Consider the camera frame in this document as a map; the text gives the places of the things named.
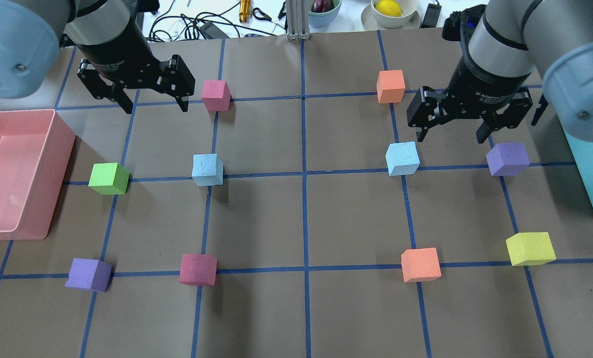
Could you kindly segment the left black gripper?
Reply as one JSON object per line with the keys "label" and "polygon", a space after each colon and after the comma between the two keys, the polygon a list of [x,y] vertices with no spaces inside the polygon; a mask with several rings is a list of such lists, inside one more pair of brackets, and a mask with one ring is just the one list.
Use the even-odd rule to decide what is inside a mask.
{"label": "left black gripper", "polygon": [[130,115],[133,101],[124,89],[152,89],[173,97],[180,110],[188,112],[195,78],[180,55],[166,61],[156,58],[141,35],[121,35],[103,44],[77,44],[77,48],[84,56],[78,78],[92,97],[113,98]]}

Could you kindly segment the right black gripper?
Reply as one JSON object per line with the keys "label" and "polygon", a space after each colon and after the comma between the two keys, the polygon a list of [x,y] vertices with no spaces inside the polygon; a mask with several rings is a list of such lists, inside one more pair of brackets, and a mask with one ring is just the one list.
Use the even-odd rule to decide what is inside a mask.
{"label": "right black gripper", "polygon": [[455,119],[482,119],[476,131],[483,144],[494,131],[517,127],[533,106],[526,77],[501,77],[458,63],[445,89],[421,86],[406,109],[408,126],[423,142],[429,130]]}

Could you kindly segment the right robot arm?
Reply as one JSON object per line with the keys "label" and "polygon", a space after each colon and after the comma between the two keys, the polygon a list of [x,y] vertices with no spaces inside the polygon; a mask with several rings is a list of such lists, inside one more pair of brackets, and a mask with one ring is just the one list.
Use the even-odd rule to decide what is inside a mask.
{"label": "right robot arm", "polygon": [[481,120],[480,144],[517,128],[533,106],[524,82],[537,71],[532,125],[551,105],[571,136],[593,142],[593,0],[491,0],[451,14],[442,38],[462,57],[445,90],[422,86],[408,107],[417,141],[453,120]]}

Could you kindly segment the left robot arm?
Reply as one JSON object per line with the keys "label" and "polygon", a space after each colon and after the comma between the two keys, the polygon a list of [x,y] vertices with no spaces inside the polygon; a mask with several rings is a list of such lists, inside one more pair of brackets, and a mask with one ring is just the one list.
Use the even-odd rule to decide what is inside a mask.
{"label": "left robot arm", "polygon": [[125,90],[151,89],[188,109],[195,78],[179,55],[160,61],[123,0],[0,0],[0,98],[37,91],[67,35],[83,53],[77,75],[95,99],[131,113]]}

